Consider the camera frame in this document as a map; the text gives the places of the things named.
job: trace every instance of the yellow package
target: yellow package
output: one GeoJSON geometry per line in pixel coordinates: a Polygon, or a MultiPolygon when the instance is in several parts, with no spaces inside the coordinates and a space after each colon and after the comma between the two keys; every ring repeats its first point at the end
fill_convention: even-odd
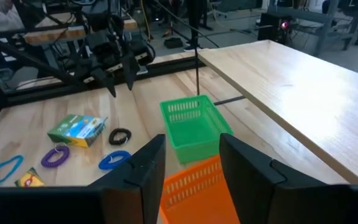
{"type": "Polygon", "coordinates": [[[45,185],[33,167],[15,181],[15,184],[18,187],[42,187],[45,185]]]}

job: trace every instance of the red light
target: red light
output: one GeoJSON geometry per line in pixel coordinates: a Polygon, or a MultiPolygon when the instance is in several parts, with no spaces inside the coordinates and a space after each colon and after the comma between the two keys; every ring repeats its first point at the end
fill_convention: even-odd
{"type": "Polygon", "coordinates": [[[287,29],[289,25],[290,25],[290,23],[288,21],[284,21],[284,22],[281,23],[281,28],[282,29],[287,29]]]}

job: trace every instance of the orange basket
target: orange basket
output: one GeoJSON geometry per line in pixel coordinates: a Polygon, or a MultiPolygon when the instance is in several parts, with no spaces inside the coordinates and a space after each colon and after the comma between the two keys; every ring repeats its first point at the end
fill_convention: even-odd
{"type": "Polygon", "coordinates": [[[160,204],[165,224],[240,223],[214,156],[165,179],[160,204]]]}

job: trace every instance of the plastic basket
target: plastic basket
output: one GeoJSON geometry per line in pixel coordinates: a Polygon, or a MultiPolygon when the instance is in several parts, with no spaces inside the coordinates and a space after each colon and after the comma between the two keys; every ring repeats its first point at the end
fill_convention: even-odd
{"type": "Polygon", "coordinates": [[[219,135],[233,132],[206,95],[164,101],[160,107],[181,163],[215,156],[219,152],[219,135]]]}
{"type": "Polygon", "coordinates": [[[165,224],[240,223],[214,156],[165,179],[160,204],[165,224]]]}

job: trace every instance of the black hair tie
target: black hair tie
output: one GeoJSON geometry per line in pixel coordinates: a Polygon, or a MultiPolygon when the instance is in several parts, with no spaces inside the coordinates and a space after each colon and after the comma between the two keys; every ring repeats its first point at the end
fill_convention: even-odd
{"type": "Polygon", "coordinates": [[[109,143],[114,145],[114,146],[120,146],[126,142],[129,141],[129,139],[131,138],[132,133],[125,128],[116,128],[114,129],[109,136],[109,143]],[[118,134],[118,133],[125,133],[127,136],[123,137],[122,139],[118,139],[118,140],[114,140],[114,137],[118,134]]]}

